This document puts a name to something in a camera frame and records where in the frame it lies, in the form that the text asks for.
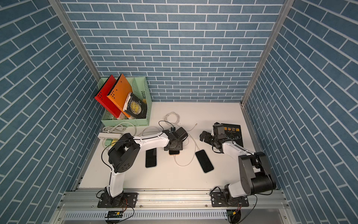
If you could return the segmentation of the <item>phone with light blue case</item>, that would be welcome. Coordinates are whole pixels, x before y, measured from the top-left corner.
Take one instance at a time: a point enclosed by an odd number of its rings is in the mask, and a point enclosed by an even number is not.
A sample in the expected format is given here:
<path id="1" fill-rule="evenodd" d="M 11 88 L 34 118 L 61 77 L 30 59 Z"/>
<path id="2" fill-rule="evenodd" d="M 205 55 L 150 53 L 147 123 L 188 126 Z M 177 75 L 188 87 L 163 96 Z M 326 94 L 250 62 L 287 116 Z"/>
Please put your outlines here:
<path id="1" fill-rule="evenodd" d="M 146 150 L 145 154 L 145 167 L 154 168 L 157 166 L 157 149 Z"/>

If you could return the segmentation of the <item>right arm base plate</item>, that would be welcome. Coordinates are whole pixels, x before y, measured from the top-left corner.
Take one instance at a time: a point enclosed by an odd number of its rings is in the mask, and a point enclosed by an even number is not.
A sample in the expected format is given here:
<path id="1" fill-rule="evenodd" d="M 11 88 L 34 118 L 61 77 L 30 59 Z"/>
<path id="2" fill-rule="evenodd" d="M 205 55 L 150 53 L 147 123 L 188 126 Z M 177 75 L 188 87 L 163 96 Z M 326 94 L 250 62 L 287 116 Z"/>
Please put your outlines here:
<path id="1" fill-rule="evenodd" d="M 247 197 L 229 197 L 219 191 L 210 193 L 212 207 L 249 207 Z"/>

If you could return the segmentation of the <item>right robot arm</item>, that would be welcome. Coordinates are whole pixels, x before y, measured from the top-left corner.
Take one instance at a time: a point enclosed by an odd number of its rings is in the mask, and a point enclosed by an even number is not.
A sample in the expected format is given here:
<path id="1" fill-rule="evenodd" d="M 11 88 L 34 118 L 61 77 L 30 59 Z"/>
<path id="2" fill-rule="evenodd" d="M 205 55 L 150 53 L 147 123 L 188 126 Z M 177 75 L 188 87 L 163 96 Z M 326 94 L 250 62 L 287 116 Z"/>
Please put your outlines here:
<path id="1" fill-rule="evenodd" d="M 265 153 L 252 152 L 239 145 L 225 133 L 223 124 L 216 122 L 212 134 L 203 131 L 200 134 L 200 141 L 218 149 L 221 154 L 230 156 L 238 163 L 239 170 L 235 173 L 239 176 L 239 181 L 224 187 L 227 201 L 256 194 L 264 195 L 265 192 L 276 189 L 276 181 Z"/>

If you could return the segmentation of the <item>phone with pink case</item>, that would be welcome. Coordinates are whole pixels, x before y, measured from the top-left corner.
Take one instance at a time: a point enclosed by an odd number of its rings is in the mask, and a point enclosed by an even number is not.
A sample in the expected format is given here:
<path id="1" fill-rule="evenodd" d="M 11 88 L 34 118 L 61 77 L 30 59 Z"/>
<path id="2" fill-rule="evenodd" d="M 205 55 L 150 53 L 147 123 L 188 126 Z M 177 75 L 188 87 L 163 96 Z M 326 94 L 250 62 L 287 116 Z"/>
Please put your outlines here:
<path id="1" fill-rule="evenodd" d="M 174 150 L 170 150 L 169 151 L 169 155 L 179 155 L 180 151 L 174 151 Z"/>

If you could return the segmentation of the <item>black phone dark case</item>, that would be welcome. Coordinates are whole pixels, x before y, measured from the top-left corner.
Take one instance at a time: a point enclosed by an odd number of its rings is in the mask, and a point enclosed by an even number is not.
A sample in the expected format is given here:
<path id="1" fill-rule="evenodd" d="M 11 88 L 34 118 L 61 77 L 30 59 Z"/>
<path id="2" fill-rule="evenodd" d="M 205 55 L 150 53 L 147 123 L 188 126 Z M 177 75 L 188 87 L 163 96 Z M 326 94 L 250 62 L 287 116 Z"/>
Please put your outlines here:
<path id="1" fill-rule="evenodd" d="M 208 173 L 214 170 L 213 164 L 211 163 L 205 150 L 195 152 L 195 156 L 204 173 Z"/>

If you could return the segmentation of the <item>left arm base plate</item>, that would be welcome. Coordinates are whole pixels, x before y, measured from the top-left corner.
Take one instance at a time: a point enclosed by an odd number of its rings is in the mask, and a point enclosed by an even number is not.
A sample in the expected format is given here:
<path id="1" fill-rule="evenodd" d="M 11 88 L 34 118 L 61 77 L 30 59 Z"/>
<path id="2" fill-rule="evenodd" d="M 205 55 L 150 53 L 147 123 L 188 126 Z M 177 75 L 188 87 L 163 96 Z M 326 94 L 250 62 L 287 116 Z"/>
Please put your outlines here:
<path id="1" fill-rule="evenodd" d="M 138 200 L 138 193 L 123 193 L 114 199 L 107 193 L 99 196 L 98 208 L 135 208 Z"/>

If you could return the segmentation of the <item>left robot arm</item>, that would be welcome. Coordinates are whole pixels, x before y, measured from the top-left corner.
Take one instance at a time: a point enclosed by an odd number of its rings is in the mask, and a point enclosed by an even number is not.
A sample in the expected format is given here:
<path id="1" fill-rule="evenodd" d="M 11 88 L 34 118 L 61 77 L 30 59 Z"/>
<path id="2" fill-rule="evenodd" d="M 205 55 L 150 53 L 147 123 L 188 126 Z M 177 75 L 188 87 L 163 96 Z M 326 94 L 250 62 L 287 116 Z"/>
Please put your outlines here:
<path id="1" fill-rule="evenodd" d="M 115 198 L 123 193 L 125 173 L 132 167 L 140 151 L 159 147 L 165 151 L 181 151 L 187 137 L 188 133 L 182 127 L 177 130 L 163 130 L 144 137 L 124 134 L 108 152 L 111 177 L 106 187 L 107 194 Z"/>

